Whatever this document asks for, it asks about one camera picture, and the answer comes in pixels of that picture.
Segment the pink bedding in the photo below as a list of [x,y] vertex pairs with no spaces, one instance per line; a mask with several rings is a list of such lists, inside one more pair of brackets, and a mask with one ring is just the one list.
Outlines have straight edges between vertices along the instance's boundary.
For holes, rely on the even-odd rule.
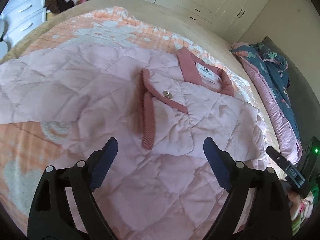
[[[234,49],[236,49],[242,45],[248,46],[247,43],[234,43],[232,46]],[[236,55],[239,57],[244,70],[257,88],[263,104],[266,107],[273,128],[275,129],[281,155],[292,164],[298,163],[302,156],[301,142],[296,138],[290,122],[284,116],[266,80],[260,74],[259,70],[244,57],[242,57],[241,54],[236,53]]]
[[[87,159],[116,138],[118,155],[94,196],[120,238],[202,239],[227,196],[206,160],[204,139],[211,136],[235,160],[262,160],[257,168],[264,169],[265,124],[241,96],[185,82],[181,70],[196,70],[194,60],[199,60],[186,49],[183,56],[186,61],[179,66],[174,54],[137,47],[37,50],[2,65],[0,122],[77,121],[63,142],[67,154],[53,163],[58,169]],[[170,102],[164,95],[151,98],[152,150],[141,145],[137,99],[142,69],[154,90],[172,95]],[[222,73],[220,78],[222,87],[231,84]],[[225,93],[234,93],[227,87]],[[184,106],[187,114],[171,102]]]

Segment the metal snap button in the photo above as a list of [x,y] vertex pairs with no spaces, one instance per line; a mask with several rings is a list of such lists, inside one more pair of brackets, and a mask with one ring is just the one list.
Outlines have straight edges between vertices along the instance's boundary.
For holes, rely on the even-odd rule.
[[244,164],[243,162],[236,162],[236,166],[242,169],[244,167]]
[[170,93],[170,92],[168,92],[168,91],[163,91],[163,95],[164,95],[164,97],[165,97],[165,98],[169,98],[169,99],[171,99],[171,98],[172,98],[171,93]]

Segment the beige bedspread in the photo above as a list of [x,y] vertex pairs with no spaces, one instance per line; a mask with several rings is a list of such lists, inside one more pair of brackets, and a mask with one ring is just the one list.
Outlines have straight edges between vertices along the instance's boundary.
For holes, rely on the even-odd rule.
[[[276,135],[265,107],[242,65],[229,52],[230,45],[214,33],[199,27],[192,20],[179,15],[173,10],[155,4],[142,0],[92,0],[86,2],[55,16],[52,20],[45,22],[33,30],[13,47],[2,61],[5,62],[12,58],[17,58],[25,53],[44,47],[55,47],[55,45],[52,45],[55,42],[54,39],[47,40],[47,38],[63,36],[65,34],[59,33],[61,35],[58,35],[61,23],[64,22],[65,27],[72,28],[73,22],[76,24],[77,20],[79,20],[76,19],[74,21],[71,19],[72,17],[80,16],[97,9],[112,8],[113,6],[124,7],[131,15],[134,15],[136,19],[164,28],[165,30],[158,30],[156,28],[155,30],[152,27],[150,37],[152,36],[155,39],[154,42],[158,42],[156,40],[158,33],[165,33],[170,36],[170,39],[172,39],[172,35],[176,33],[187,38],[187,41],[192,41],[192,47],[195,53],[203,49],[206,50],[205,53],[202,52],[204,57],[213,56],[210,58],[211,62],[217,59],[217,62],[222,63],[222,68],[225,66],[230,70],[232,75],[238,75],[246,80],[248,85],[245,85],[244,89],[250,92],[249,101],[253,106],[260,109],[266,123],[267,143],[279,150]],[[138,46],[143,43],[143,41],[139,43],[139,38],[148,39],[147,36],[136,35],[133,43]],[[176,39],[178,42],[182,41],[182,46],[185,45],[185,43],[183,43],[185,40],[181,39],[181,37],[177,37]],[[162,48],[161,42],[158,42],[159,44],[155,47]],[[174,49],[174,47],[170,46],[169,41],[164,47],[167,48],[168,52],[173,53],[173,51],[169,51]],[[41,175],[43,169],[50,161],[63,154],[63,152],[61,152],[59,138],[67,135],[68,128],[68,125],[60,126],[51,122],[27,122],[0,126],[0,148],[2,150],[0,166],[3,171],[3,175],[0,176],[0,188],[2,189],[0,191],[0,201],[9,211],[14,222],[24,232],[26,232],[28,215],[26,207],[29,207],[31,203],[29,203],[30,198],[25,198],[25,203],[23,202],[24,198],[22,195],[25,193],[23,192],[23,185],[27,185],[30,180],[37,180],[39,177],[38,173]],[[277,165],[271,160],[269,163],[276,169],[278,175],[280,175]],[[11,178],[12,173],[15,174],[14,176],[19,177],[21,181],[22,186],[18,188],[18,190],[15,185],[15,180]]]

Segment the blue gripper pad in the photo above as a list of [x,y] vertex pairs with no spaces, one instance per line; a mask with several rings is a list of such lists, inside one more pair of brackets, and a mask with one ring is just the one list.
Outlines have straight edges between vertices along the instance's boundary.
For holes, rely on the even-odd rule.
[[235,165],[234,160],[227,152],[221,151],[211,137],[204,140],[203,150],[220,187],[230,192],[230,166]]
[[101,187],[102,182],[105,179],[111,167],[111,164],[113,163],[113,160],[116,158],[118,152],[117,140],[114,138],[110,138],[103,149],[98,152],[101,153],[101,157],[91,171],[90,189],[92,190],[92,192],[96,188]]

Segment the black door handle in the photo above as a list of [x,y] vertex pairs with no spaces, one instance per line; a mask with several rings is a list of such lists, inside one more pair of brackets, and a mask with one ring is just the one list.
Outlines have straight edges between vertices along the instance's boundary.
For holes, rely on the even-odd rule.
[[242,12],[242,9],[241,9],[241,11],[237,14],[237,16],[239,16],[241,12]]

